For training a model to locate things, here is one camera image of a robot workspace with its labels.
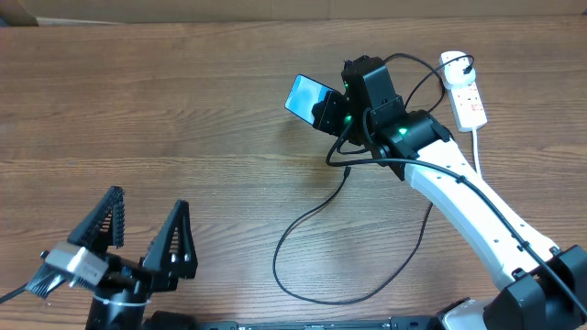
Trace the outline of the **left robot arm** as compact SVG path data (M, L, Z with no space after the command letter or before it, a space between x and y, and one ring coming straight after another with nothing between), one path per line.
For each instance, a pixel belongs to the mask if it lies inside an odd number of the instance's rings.
M198 262L186 201L175 203L138 262L108 251L124 246L124 232L124 191L112 186L67 238L79 251L66 270L75 285L94 295L88 329L140 329L153 293L173 292L180 279L195 277Z

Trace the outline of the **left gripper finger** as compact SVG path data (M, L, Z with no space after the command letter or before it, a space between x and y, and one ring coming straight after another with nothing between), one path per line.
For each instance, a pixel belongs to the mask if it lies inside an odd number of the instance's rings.
M111 186L97 206L68 235L67 242L93 253L124 246L124 190Z
M141 267L160 278L190 280L197 265L189 204L178 200L151 241Z

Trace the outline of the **Samsung Galaxy smartphone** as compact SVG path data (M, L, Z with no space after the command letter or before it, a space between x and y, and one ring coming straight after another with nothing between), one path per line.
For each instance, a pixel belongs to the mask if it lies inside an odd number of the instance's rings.
M336 91L303 74L298 74L284 107L313 126L324 112L328 98Z

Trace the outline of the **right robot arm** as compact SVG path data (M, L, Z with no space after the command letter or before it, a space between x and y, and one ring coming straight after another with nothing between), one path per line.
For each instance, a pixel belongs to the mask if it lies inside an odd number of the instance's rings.
M586 323L586 252L562 250L540 234L467 163L449 130L428 111L408 112L385 60L344 64L344 93L329 93L316 128L364 145L421 192L460 232L490 273L498 295L456 302L440 329L576 329Z

